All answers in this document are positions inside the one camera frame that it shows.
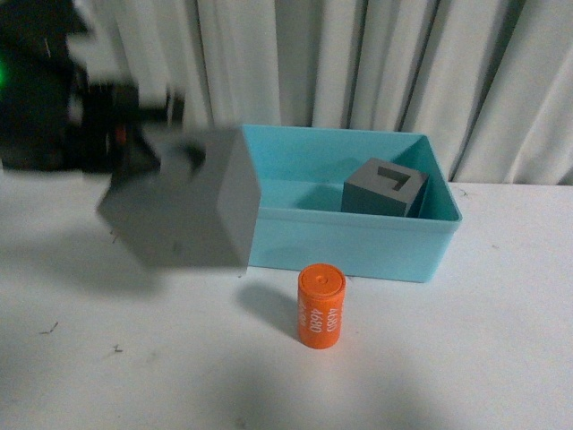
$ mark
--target white tabletop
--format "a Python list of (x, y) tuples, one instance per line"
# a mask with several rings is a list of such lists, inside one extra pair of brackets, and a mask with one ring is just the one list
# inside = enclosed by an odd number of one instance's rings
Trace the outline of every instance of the white tabletop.
[(151, 275), (105, 181), (0, 175), (2, 429), (573, 427), (573, 187), (452, 185), (433, 281), (348, 279), (313, 350), (297, 272)]

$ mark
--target orange cylinder label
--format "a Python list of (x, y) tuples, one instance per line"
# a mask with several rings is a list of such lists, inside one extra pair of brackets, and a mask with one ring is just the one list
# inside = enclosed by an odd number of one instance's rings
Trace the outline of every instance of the orange cylinder label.
[(308, 266), (298, 279), (298, 333), (311, 348), (337, 343), (346, 292), (344, 274), (329, 264)]

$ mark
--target gray block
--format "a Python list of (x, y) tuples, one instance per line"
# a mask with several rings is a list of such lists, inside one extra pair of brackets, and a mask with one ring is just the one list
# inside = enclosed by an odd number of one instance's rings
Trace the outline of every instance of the gray block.
[(382, 159), (369, 159), (344, 183), (343, 212), (415, 218), (428, 175)]
[(148, 266), (246, 269), (261, 189), (241, 129), (146, 137), (160, 172), (110, 187), (99, 214)]

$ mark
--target curtain fold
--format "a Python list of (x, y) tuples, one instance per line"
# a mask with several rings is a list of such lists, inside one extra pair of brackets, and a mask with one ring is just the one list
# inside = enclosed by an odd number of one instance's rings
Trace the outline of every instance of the curtain fold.
[(526, 2), (458, 181), (573, 185), (573, 2)]
[(425, 133), (450, 179), (573, 185), (568, 0), (77, 3), (90, 78), (183, 88), (186, 127)]

